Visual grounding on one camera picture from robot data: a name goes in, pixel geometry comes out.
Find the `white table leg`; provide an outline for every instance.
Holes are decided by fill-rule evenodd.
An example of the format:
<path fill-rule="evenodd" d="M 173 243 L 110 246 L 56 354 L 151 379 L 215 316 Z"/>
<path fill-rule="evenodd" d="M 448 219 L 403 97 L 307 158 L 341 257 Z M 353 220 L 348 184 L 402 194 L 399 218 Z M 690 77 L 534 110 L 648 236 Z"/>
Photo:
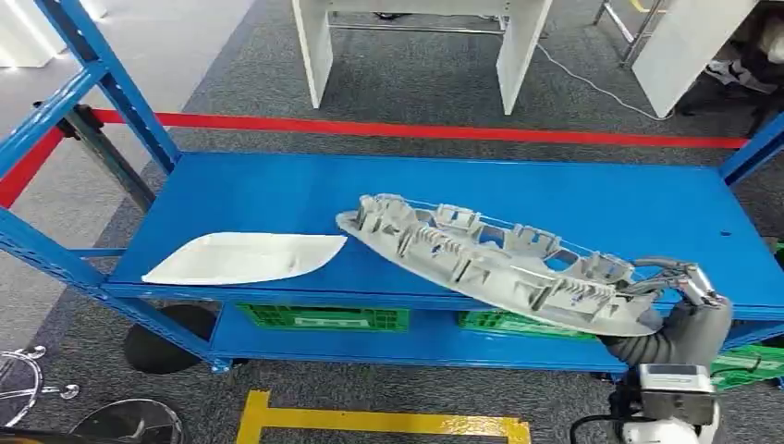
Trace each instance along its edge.
<path fill-rule="evenodd" d="M 552 0 L 510 0 L 509 25 L 498 53 L 496 70 L 504 114 L 512 114 Z"/>
<path fill-rule="evenodd" d="M 689 91 L 758 0 L 676 0 L 631 66 L 659 117 Z"/>
<path fill-rule="evenodd" d="M 332 41 L 327 22 L 326 0 L 292 0 L 297 33 L 300 35 L 305 75 L 314 108 L 321 104 L 332 67 Z"/>

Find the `yellow floor tape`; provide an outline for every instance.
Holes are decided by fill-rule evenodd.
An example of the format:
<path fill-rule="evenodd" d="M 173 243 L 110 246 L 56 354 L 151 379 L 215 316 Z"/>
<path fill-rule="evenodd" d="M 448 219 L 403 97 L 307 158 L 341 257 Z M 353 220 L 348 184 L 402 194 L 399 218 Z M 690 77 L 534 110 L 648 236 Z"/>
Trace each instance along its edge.
<path fill-rule="evenodd" d="M 640 0 L 629 0 L 629 3 L 631 3 L 632 6 L 634 6 L 634 9 L 637 9 L 637 12 L 651 12 L 651 10 L 649 8 L 643 7 L 643 4 L 640 3 Z M 667 12 L 667 10 L 666 9 L 659 9 L 656 12 L 658 14 L 664 14 L 665 12 Z"/>
<path fill-rule="evenodd" d="M 528 423 L 517 418 L 278 409 L 269 407 L 269 396 L 269 391 L 248 394 L 237 444 L 259 444 L 265 427 L 505 437 L 508 444 L 531 443 Z"/>

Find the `gray plastic part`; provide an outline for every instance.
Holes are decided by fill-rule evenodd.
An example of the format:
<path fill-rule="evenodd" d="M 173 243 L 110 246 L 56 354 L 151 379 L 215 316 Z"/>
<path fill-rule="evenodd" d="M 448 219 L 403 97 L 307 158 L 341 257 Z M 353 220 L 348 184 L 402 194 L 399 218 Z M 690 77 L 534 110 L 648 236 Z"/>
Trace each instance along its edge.
<path fill-rule="evenodd" d="M 567 248 L 539 228 L 447 204 L 415 208 L 394 194 L 362 196 L 359 209 L 337 215 L 337 224 L 412 273 L 519 315 L 606 336 L 661 327 L 651 307 L 660 292 L 619 290 L 634 282 L 632 264 Z"/>

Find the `lower shelf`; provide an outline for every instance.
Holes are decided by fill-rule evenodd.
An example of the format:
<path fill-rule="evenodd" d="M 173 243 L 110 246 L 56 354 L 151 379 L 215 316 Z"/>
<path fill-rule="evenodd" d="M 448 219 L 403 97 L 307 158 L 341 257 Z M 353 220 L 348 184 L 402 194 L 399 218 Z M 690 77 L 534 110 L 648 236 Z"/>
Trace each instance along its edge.
<path fill-rule="evenodd" d="M 459 328 L 457 314 L 412 310 L 407 332 L 259 328 L 227 303 L 212 341 L 217 357 L 376 364 L 623 372 L 599 341 L 500 335 Z"/>

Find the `red floor tape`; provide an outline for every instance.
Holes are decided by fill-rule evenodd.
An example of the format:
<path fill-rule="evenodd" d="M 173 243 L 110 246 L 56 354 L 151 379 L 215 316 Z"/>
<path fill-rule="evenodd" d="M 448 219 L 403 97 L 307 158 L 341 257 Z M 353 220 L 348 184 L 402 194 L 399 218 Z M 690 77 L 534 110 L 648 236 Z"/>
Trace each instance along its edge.
<path fill-rule="evenodd" d="M 96 109 L 106 123 L 125 123 L 117 111 Z M 201 114 L 155 113 L 168 127 L 210 128 L 216 130 L 264 130 L 310 132 L 353 136 L 411 137 L 427 139 L 468 139 L 476 141 L 577 143 L 676 148 L 738 149 L 745 139 L 732 137 L 645 136 L 605 132 L 551 131 L 511 128 L 474 128 L 446 125 L 405 125 L 311 120 L 287 117 L 210 116 Z"/>
<path fill-rule="evenodd" d="M 0 179 L 0 206 L 8 208 L 17 200 L 35 173 L 41 169 L 41 165 L 49 157 L 49 154 L 62 140 L 63 133 L 59 129 L 49 129 L 49 132 L 44 134 L 28 153 Z"/>

